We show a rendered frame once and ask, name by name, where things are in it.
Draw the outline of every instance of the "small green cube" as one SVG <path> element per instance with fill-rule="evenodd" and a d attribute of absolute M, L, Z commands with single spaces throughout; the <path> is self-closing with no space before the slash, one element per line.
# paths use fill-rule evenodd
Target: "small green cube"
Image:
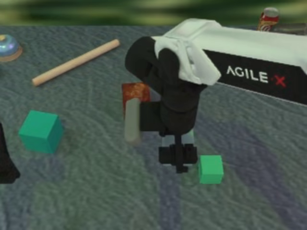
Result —
<path fill-rule="evenodd" d="M 222 157 L 219 155 L 202 155 L 199 159 L 199 176 L 201 184 L 220 184 L 224 175 Z"/>
<path fill-rule="evenodd" d="M 58 115 L 31 110 L 18 134 L 27 150 L 54 153 L 63 127 Z"/>

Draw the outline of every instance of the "blue dome object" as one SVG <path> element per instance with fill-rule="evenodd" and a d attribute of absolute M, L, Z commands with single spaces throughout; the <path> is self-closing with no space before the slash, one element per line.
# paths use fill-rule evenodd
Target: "blue dome object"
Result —
<path fill-rule="evenodd" d="M 0 35 L 0 57 L 13 55 L 18 48 L 19 44 L 14 37 L 7 34 Z"/>

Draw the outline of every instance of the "table surface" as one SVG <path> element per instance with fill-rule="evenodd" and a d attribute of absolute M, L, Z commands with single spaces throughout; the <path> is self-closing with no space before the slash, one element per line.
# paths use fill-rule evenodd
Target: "table surface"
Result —
<path fill-rule="evenodd" d="M 201 95 L 199 154 L 219 154 L 220 185 L 158 163 L 156 134 L 123 139 L 121 84 L 139 37 L 170 27 L 0 27 L 24 48 L 0 64 L 0 121 L 22 177 L 0 186 L 1 230 L 306 230 L 307 108 L 217 84 Z M 121 46 L 35 88 L 31 79 L 105 42 Z M 56 113 L 65 134 L 54 155 L 18 137 L 31 110 Z"/>

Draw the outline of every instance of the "red x logo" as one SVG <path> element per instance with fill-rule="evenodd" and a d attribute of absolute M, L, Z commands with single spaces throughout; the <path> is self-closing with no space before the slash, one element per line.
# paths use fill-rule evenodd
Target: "red x logo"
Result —
<path fill-rule="evenodd" d="M 276 82 L 275 82 L 276 85 L 281 85 L 282 87 L 286 88 L 286 84 L 284 82 L 285 77 L 279 77 L 278 75 L 275 74 L 274 78 L 276 79 Z"/>

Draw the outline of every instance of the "wooden stick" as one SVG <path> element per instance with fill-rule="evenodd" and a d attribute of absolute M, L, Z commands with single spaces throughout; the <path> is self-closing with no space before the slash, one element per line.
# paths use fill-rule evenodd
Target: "wooden stick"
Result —
<path fill-rule="evenodd" d="M 73 68 L 76 68 L 82 64 L 84 64 L 85 62 L 88 62 L 116 47 L 118 47 L 120 45 L 119 40 L 115 39 L 113 41 L 110 41 L 108 43 L 105 43 L 102 46 L 99 46 L 79 57 L 76 57 L 62 65 L 59 65 L 35 78 L 32 79 L 32 83 L 34 86 L 39 86 Z"/>

